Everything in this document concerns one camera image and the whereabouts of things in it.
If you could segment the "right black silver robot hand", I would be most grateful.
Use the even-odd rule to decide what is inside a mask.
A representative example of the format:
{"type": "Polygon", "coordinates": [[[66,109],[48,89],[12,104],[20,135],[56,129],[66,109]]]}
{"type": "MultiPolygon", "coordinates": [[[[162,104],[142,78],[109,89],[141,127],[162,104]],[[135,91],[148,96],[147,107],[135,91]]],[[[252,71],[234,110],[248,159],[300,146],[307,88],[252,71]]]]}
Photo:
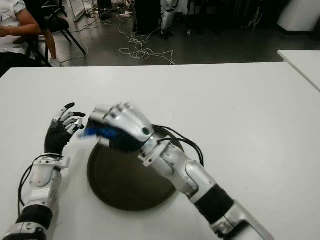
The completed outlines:
{"type": "Polygon", "coordinates": [[[96,107],[84,132],[96,135],[111,149],[132,153],[141,150],[155,131],[145,115],[127,102],[110,108],[96,107]]]}

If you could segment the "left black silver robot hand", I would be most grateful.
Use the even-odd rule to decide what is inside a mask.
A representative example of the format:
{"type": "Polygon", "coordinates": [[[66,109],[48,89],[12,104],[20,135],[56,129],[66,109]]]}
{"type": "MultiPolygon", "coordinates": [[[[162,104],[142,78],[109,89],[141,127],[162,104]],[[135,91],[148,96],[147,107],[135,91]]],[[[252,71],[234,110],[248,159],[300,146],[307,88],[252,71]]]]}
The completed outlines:
{"type": "Polygon", "coordinates": [[[61,107],[54,115],[44,140],[44,153],[62,155],[63,149],[73,135],[85,128],[83,118],[85,113],[70,111],[74,102],[61,107]]]}

